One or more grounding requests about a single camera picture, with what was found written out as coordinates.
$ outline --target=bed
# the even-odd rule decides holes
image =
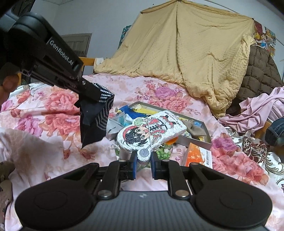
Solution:
[[[203,121],[212,138],[213,168],[264,190],[273,202],[266,227],[271,231],[284,229],[283,191],[234,144],[202,99],[190,97],[181,86],[151,77],[98,74],[84,78],[100,83],[115,94],[110,117],[115,115],[115,108],[142,101]],[[106,138],[81,149],[79,110],[73,105],[77,99],[77,94],[70,90],[35,84],[3,104],[0,113],[0,159],[13,161],[16,166],[9,176],[14,198],[6,211],[7,231],[21,228],[14,200],[26,188],[90,162],[107,166],[116,160],[114,141]],[[185,147],[175,145],[171,159],[180,163],[184,152]],[[138,172],[135,181],[124,182],[122,189],[166,190],[167,183],[154,181],[151,170],[145,168]]]

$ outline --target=orange box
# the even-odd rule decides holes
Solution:
[[[189,164],[193,162],[212,168],[211,151],[190,143],[183,157],[182,165],[189,167]]]

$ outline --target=yellow fabric tent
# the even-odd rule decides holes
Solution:
[[[114,56],[95,72],[184,85],[221,117],[242,83],[253,33],[252,18],[172,0],[142,11]]]

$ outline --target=brown quilted blanket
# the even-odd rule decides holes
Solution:
[[[238,115],[240,113],[240,102],[262,93],[270,94],[275,87],[283,85],[269,51],[258,46],[251,46],[247,72],[236,98],[232,101],[232,105],[226,113]]]

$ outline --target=human hand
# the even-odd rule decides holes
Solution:
[[[18,83],[18,75],[7,76],[4,79],[3,85],[0,86],[0,106],[9,98],[10,93],[15,91],[18,86]]]

